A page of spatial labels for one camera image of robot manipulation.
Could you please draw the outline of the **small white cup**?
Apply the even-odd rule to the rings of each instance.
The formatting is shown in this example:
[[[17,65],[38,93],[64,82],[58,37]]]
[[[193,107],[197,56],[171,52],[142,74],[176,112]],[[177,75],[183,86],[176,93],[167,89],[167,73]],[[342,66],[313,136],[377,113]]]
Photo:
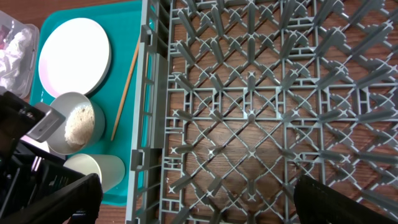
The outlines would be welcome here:
[[[97,174],[104,193],[117,186],[125,175],[124,162],[113,155],[75,154],[63,166],[85,175]]]

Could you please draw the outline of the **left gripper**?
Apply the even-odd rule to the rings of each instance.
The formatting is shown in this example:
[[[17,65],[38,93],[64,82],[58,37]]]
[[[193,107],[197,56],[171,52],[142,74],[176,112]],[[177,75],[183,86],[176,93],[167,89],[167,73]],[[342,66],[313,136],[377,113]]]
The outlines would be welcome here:
[[[1,93],[1,217],[26,208],[84,177],[64,160],[23,140],[43,118],[10,91]]]

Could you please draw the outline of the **white napkin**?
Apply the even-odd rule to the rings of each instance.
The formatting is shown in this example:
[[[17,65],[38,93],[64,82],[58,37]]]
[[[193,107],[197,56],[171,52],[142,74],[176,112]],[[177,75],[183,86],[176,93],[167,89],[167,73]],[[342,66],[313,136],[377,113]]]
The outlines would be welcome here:
[[[21,61],[25,56],[25,50],[32,40],[32,32],[29,28],[22,29],[1,50],[1,86],[11,91],[16,86],[16,78],[20,75]]]

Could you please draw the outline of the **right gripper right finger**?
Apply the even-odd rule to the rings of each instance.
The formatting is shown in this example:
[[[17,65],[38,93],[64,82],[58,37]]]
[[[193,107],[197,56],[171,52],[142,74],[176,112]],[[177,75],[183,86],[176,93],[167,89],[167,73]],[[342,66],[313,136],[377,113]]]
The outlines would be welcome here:
[[[395,221],[303,175],[294,189],[294,204],[303,224],[370,224]]]

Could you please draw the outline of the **grey bowl with rice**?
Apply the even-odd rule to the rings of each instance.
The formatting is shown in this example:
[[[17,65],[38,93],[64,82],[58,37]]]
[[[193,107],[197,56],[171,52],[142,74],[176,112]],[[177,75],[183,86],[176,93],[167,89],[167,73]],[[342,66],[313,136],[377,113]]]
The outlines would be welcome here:
[[[65,121],[47,139],[47,145],[53,152],[74,154],[101,139],[106,124],[103,110],[85,95],[64,93],[50,106],[65,117]]]

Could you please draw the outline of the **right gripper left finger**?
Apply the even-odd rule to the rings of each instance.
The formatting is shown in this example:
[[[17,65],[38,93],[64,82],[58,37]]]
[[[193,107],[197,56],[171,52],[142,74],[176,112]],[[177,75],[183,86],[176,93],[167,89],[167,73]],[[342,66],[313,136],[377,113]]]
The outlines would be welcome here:
[[[1,223],[95,223],[102,199],[99,176],[89,174],[2,218]]]

